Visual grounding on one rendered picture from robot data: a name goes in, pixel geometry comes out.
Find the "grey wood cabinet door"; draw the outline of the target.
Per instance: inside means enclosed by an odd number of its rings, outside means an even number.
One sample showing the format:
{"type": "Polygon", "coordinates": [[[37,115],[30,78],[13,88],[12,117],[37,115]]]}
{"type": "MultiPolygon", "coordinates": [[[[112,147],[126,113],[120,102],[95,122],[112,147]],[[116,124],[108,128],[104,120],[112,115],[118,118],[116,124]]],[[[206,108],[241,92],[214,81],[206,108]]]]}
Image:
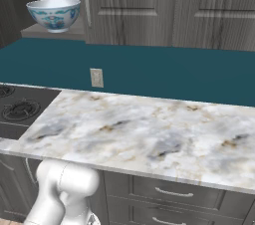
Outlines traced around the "grey wood cabinet door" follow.
{"type": "Polygon", "coordinates": [[[172,45],[255,52],[255,0],[176,0],[172,45]]]}
{"type": "Polygon", "coordinates": [[[172,43],[175,0],[90,0],[86,42],[96,45],[168,47],[172,43]]]}

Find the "grey base cabinet door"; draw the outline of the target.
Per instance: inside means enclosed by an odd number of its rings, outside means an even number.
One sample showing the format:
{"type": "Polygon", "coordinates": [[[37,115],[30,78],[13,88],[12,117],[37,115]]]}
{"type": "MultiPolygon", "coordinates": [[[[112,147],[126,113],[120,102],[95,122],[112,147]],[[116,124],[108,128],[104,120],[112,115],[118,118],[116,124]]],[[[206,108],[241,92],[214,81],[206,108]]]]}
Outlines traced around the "grey base cabinet door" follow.
{"type": "Polygon", "coordinates": [[[25,157],[0,153],[0,217],[23,223],[38,195],[25,157]]]}

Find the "grey wooden shelf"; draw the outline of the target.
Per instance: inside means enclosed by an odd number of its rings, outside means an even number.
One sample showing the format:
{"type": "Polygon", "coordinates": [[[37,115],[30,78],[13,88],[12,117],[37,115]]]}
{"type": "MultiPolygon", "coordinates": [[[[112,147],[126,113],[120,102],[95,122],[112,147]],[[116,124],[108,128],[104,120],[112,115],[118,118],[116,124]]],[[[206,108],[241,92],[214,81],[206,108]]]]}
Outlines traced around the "grey wooden shelf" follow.
{"type": "Polygon", "coordinates": [[[21,31],[23,38],[39,38],[39,39],[60,39],[60,40],[84,40],[84,24],[81,17],[70,27],[67,32],[51,33],[38,23],[23,29],[21,31]]]}

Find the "grey drawer front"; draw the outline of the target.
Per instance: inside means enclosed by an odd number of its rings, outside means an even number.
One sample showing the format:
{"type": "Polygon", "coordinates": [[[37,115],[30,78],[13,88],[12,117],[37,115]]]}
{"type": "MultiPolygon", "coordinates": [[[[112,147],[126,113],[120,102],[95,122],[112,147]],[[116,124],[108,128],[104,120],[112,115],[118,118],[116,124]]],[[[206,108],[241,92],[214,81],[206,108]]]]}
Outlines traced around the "grey drawer front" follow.
{"type": "Polygon", "coordinates": [[[155,178],[105,171],[106,193],[110,196],[140,200],[164,206],[205,212],[244,220],[255,195],[155,178]],[[193,193],[185,198],[157,192],[154,187],[177,193],[193,193]]]}
{"type": "Polygon", "coordinates": [[[160,220],[186,223],[187,225],[243,225],[242,219],[205,214],[175,207],[127,200],[108,196],[109,219],[112,224],[124,225],[162,225],[154,222],[151,217],[160,220]]]}

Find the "black gas hob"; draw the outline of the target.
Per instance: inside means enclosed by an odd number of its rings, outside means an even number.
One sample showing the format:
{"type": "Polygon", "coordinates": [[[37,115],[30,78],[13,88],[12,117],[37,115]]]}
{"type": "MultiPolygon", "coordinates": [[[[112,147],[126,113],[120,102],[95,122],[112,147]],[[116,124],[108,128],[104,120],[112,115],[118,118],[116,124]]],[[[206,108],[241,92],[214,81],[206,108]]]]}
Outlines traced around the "black gas hob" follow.
{"type": "Polygon", "coordinates": [[[0,137],[18,140],[59,93],[0,84],[0,137]]]}

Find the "white bowl with blue pattern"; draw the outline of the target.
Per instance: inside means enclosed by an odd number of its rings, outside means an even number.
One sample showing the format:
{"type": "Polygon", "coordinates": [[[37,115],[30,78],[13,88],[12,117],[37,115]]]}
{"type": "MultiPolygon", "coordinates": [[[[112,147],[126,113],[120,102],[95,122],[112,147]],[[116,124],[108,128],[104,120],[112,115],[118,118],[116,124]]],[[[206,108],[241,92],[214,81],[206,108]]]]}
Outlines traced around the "white bowl with blue pattern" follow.
{"type": "Polygon", "coordinates": [[[32,18],[51,33],[67,32],[80,15],[80,0],[37,0],[26,7],[32,18]]]}

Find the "white wall outlet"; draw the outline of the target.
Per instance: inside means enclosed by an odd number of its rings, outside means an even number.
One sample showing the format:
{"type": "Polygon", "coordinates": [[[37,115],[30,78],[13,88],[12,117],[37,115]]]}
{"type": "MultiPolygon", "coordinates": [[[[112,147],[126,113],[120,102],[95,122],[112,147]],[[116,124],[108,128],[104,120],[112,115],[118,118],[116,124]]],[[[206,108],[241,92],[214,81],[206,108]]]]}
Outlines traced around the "white wall outlet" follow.
{"type": "Polygon", "coordinates": [[[90,69],[92,86],[102,88],[104,86],[103,70],[102,69],[90,69]]]}

